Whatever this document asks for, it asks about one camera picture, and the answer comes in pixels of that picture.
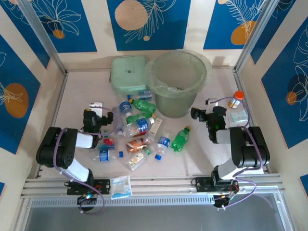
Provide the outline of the green bin lid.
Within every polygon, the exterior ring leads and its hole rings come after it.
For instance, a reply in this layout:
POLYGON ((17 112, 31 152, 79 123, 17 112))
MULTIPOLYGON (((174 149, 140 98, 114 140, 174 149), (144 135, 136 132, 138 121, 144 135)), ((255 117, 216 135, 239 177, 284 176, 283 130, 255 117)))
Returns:
POLYGON ((116 94, 129 95, 146 90, 144 56, 121 56, 112 62, 110 82, 116 94))

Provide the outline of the cream label bottle green cap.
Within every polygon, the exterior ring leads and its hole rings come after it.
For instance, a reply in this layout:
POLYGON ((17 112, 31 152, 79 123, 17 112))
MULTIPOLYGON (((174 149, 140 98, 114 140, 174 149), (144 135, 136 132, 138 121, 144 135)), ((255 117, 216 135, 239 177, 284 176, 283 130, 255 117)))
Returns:
POLYGON ((138 168, 143 162, 146 161, 147 157, 152 154, 153 151, 145 147, 142 150, 138 151, 127 161, 127 166, 131 171, 134 171, 136 168, 138 168))

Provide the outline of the aluminium table side rail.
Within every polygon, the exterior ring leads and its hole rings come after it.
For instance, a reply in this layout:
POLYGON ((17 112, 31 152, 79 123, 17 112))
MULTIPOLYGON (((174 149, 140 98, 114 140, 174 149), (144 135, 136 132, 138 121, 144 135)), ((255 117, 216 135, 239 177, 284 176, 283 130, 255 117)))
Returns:
MULTIPOLYGON (((62 84, 61 84, 61 88, 60 88, 58 95, 57 95, 57 101, 56 101, 56 104, 55 104, 54 112, 52 114, 52 120, 51 120, 50 123, 47 124, 47 129, 49 127, 54 127, 54 125, 55 125, 55 122, 56 122, 56 119, 57 119, 57 116, 58 116, 58 112, 59 112, 59 108, 60 108, 60 105, 61 105, 61 101, 62 101, 62 98, 63 98, 64 90, 65 90, 65 87, 66 87, 68 74, 69 74, 69 72, 66 71, 64 78, 63 78, 63 81, 62 81, 62 84)), ((41 165, 36 164, 36 171, 35 171, 35 174, 34 174, 35 179, 40 178, 40 172, 41 172, 40 168, 41 168, 41 165)))
MULTIPOLYGON (((233 75, 234 75, 234 79, 235 79, 238 90, 245 93, 245 87, 244 87, 243 81, 242 81, 238 71, 234 71, 233 75)), ((255 148, 256 155, 257 155, 257 160, 259 161, 259 163, 257 163, 257 165, 253 169, 251 169, 251 171, 253 171, 253 170, 259 171, 260 169, 263 170, 264 165, 262 163, 262 156, 260 154, 260 150, 257 146, 256 140, 253 138, 252 133, 250 133, 250 131, 248 130, 249 127, 254 127, 256 125, 256 123, 255 123, 253 116, 252 116, 252 113, 250 111, 249 100, 248 100, 248 96, 246 94, 245 94, 244 99, 242 100, 242 105, 243 105, 243 107, 244 107, 244 109, 245 109, 245 111, 247 112, 247 115, 248 115, 248 121, 247 121, 247 124, 244 127, 245 127, 245 130, 246 130, 248 136, 250 137, 250 139, 253 143, 253 146, 255 148)))

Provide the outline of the white rectangular carton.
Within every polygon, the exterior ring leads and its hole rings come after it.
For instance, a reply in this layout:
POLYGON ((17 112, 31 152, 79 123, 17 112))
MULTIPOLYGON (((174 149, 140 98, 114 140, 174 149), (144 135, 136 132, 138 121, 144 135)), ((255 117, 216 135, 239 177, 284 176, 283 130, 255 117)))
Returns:
POLYGON ((155 136, 156 133, 158 132, 160 125, 162 124, 163 120, 160 118, 157 118, 156 121, 153 123, 149 130, 149 135, 155 136))

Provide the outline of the aluminium mounting rail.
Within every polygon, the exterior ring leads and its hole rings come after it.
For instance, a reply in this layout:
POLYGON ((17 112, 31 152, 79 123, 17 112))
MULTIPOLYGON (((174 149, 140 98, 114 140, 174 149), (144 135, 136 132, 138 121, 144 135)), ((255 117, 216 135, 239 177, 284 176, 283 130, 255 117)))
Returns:
MULTIPOLYGON (((240 193, 249 193, 253 190, 254 182, 257 193, 283 192, 285 187, 279 174, 240 175, 240 193)), ((195 195, 197 189, 191 183, 192 177, 132 177, 130 178, 134 196, 168 196, 168 195, 195 195)), ((49 198, 67 195, 65 178, 55 179, 27 179, 24 183, 21 198, 49 198)))

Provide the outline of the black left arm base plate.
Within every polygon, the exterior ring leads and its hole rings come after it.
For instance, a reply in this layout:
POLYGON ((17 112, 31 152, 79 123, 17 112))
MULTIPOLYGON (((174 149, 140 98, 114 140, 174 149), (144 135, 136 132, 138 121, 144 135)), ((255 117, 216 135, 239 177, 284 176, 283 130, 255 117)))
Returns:
MULTIPOLYGON (((110 192, 110 180, 109 179, 94 179, 87 182, 88 185, 97 189, 101 194, 107 195, 110 192)), ((90 189, 88 186, 81 185, 76 182, 67 181, 64 183, 67 187, 68 195, 83 195, 83 194, 96 194, 96 192, 90 189)))

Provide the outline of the crushed brown label bottle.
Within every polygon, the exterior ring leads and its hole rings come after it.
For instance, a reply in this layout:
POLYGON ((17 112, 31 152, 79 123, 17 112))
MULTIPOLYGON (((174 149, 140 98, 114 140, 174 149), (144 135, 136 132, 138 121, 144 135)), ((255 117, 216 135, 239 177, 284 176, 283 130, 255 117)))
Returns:
POLYGON ((129 141, 126 143, 126 149, 128 153, 134 154, 140 150, 142 150, 144 147, 146 147, 146 143, 143 141, 143 139, 136 139, 133 141, 129 141))

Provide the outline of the small clear green sachet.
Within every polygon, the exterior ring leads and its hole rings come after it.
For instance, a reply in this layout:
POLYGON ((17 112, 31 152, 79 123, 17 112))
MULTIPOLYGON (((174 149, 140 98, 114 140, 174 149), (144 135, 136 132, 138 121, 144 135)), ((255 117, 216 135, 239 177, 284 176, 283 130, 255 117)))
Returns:
POLYGON ((230 125, 245 125, 248 122, 248 114, 245 110, 230 111, 228 113, 228 120, 230 125))

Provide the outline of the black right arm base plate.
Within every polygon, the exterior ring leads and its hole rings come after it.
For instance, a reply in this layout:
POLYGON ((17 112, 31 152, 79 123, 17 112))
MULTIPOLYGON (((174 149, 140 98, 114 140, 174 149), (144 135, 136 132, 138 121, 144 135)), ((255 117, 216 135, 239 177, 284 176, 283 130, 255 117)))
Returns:
POLYGON ((191 185, 196 188, 198 193, 237 193, 239 191, 238 181, 236 180, 196 177, 191 180, 191 185))

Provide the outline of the grey metal mesh bin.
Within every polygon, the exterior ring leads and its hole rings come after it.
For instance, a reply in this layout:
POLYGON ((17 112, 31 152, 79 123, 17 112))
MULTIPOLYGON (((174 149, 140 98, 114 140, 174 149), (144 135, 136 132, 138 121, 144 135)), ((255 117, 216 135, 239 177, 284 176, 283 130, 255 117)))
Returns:
POLYGON ((198 93, 198 87, 175 83, 153 90, 158 111, 169 118, 181 118, 187 115, 198 93))

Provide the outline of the grey metal shelf panel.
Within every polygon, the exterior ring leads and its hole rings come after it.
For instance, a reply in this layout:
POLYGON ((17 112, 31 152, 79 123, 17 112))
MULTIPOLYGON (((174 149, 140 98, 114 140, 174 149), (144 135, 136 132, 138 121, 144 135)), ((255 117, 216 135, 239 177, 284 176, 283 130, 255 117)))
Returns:
POLYGON ((205 205, 109 207, 98 215, 76 208, 33 208, 25 231, 284 231, 272 208, 217 211, 205 205))

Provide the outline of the orange capped pill bottle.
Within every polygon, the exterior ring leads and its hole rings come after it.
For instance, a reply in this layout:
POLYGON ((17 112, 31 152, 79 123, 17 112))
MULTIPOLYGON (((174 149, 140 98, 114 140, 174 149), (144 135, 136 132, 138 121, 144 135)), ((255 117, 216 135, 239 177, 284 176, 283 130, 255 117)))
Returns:
POLYGON ((244 93, 240 90, 236 91, 233 95, 233 98, 230 99, 228 107, 231 109, 237 108, 243 99, 244 99, 244 93))

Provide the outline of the aluminium frame post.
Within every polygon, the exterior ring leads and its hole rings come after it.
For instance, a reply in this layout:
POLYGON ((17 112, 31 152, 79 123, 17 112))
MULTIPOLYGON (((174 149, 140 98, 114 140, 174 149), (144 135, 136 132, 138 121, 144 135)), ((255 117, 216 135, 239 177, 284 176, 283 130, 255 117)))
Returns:
POLYGON ((248 60, 252 60, 253 64, 258 63, 285 17, 285 13, 281 9, 281 2, 281 0, 263 1, 264 9, 234 66, 235 73, 239 74, 248 60))
POLYGON ((24 17, 28 21, 29 25, 33 29, 40 43, 44 47, 45 51, 49 55, 49 57, 53 60, 58 70, 66 76, 67 70, 62 63, 58 52, 52 43, 48 33, 46 32, 43 24, 41 23, 39 17, 37 16, 35 10, 31 6, 28 0, 16 0, 18 2, 18 6, 22 11, 24 17))

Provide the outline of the white blue tissue packet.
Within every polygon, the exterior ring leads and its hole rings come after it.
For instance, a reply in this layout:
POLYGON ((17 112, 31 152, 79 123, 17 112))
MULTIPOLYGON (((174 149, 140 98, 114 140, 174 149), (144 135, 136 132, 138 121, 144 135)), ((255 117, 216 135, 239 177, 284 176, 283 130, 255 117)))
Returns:
POLYGON ((122 199, 132 196, 130 176, 111 179, 111 199, 122 199))

